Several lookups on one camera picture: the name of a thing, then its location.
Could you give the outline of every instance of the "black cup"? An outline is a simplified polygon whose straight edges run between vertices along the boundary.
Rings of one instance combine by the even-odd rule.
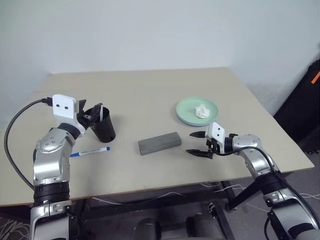
[[[90,115],[91,111],[92,111],[92,108],[85,111],[84,114]],[[112,126],[110,112],[108,108],[103,107],[102,121],[100,121],[100,117],[99,117],[98,120],[95,121],[91,129],[94,132],[94,134],[98,137],[100,142],[102,143],[109,143],[116,138],[116,133],[115,133],[114,127]]]

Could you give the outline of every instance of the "black cable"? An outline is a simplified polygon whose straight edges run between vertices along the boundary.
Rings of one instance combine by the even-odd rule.
[[[270,240],[269,237],[268,237],[268,232],[267,232],[268,223],[269,223],[269,218],[267,218],[265,220],[265,224],[264,224],[264,235],[265,235],[265,239],[266,240]]]
[[[52,106],[52,98],[51,97],[47,97],[47,98],[42,98],[40,100],[34,101],[29,103],[27,106],[25,106],[24,108],[22,108],[9,122],[8,127],[6,128],[5,134],[4,134],[4,151],[5,154],[7,156],[7,158],[9,159],[9,162],[11,163],[12,167],[14,168],[14,170],[16,171],[16,173],[20,176],[20,178],[22,178],[22,180],[32,189],[34,190],[34,186],[31,184],[31,182],[28,181],[28,179],[23,175],[23,173],[19,170],[18,166],[15,164],[15,161],[12,159],[11,154],[9,152],[9,148],[8,148],[8,136],[11,130],[11,127],[13,126],[13,124],[15,123],[15,121],[17,120],[17,118],[28,108],[30,108],[31,106],[38,104],[38,103],[45,103],[48,104],[49,106]]]
[[[244,146],[244,147],[238,148],[237,150],[233,150],[233,151],[230,151],[230,152],[227,152],[227,153],[215,152],[215,154],[217,154],[219,156],[228,156],[228,155],[231,155],[231,154],[238,153],[238,152],[240,152],[242,150],[245,150],[245,149],[255,149],[255,150],[259,151],[263,155],[265,160],[268,162],[272,173],[276,176],[276,178],[284,186],[286,186],[288,189],[290,189],[298,197],[298,199],[306,206],[307,209],[309,209],[309,211],[310,211],[311,215],[313,216],[318,228],[320,229],[320,223],[319,223],[319,220],[318,220],[316,212],[313,210],[313,208],[307,203],[307,201],[292,186],[290,186],[286,181],[283,180],[282,177],[280,177],[278,175],[278,173],[275,170],[274,166],[271,164],[270,159],[268,158],[267,154],[261,148],[258,148],[258,147],[255,147],[255,146]]]

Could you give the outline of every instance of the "orange strap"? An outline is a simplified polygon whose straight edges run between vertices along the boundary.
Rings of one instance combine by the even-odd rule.
[[[315,75],[315,77],[312,79],[311,83],[315,84],[317,80],[320,78],[320,71]]]

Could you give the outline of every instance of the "floor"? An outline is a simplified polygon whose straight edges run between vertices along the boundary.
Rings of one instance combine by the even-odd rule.
[[[311,195],[319,194],[320,192],[320,155],[319,154],[307,154],[308,158],[315,165],[314,168],[304,171],[294,172],[289,175],[286,179],[289,184],[291,184],[299,193],[308,193]],[[233,180],[231,181],[232,185],[241,184],[243,187],[248,186],[252,182],[252,178]],[[164,195],[168,192],[176,193],[190,193],[198,190],[210,190],[209,187],[204,187],[202,185],[190,185],[184,187],[173,187],[167,189],[158,189],[148,192],[139,192],[132,193],[125,198],[123,196],[113,196],[113,197],[104,197],[102,200],[107,200],[109,202],[121,203],[128,201],[135,201],[140,199],[150,199],[155,198],[161,195]],[[306,198],[307,202],[315,210],[318,216],[320,216],[320,201],[313,198]],[[101,202],[96,199],[88,200],[87,208],[98,205],[105,205],[108,203]],[[232,212],[226,212],[226,218],[229,222],[229,225],[232,229],[233,235],[236,240],[263,240],[264,236],[264,224],[267,218],[266,211],[268,210],[267,206],[263,202],[262,195],[259,194],[254,199],[251,199],[248,204],[242,204],[237,208],[237,210]],[[172,224],[182,224],[186,221],[186,218],[193,216],[197,213],[207,214],[206,206],[208,202],[199,202],[185,205],[178,205],[173,207],[162,208],[160,210],[143,210],[136,211],[124,214],[113,215],[109,217],[99,218],[95,220],[87,221],[86,228],[91,229],[95,234],[96,240],[131,240],[134,228],[137,223],[145,218],[155,218],[161,222],[164,232],[162,232],[162,239],[174,238],[174,237],[187,237],[185,229],[170,230],[166,226]],[[3,224],[7,222],[7,219],[0,218],[0,232],[8,228],[10,224],[7,224],[6,227],[3,227]],[[20,234],[17,231],[14,231],[8,236],[3,236],[0,233],[0,240],[23,240],[27,239],[25,234],[25,229],[17,229],[22,232]],[[268,235],[270,240],[275,240],[275,234],[269,226]]]

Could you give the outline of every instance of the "pen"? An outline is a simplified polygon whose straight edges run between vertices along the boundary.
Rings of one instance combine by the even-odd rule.
[[[70,157],[72,158],[72,157],[78,157],[78,156],[94,154],[94,153],[100,153],[100,152],[106,152],[106,151],[110,151],[110,147],[109,146],[105,146],[105,147],[98,148],[98,149],[93,149],[93,150],[88,150],[88,151],[75,152],[75,153],[72,153],[70,155]]]

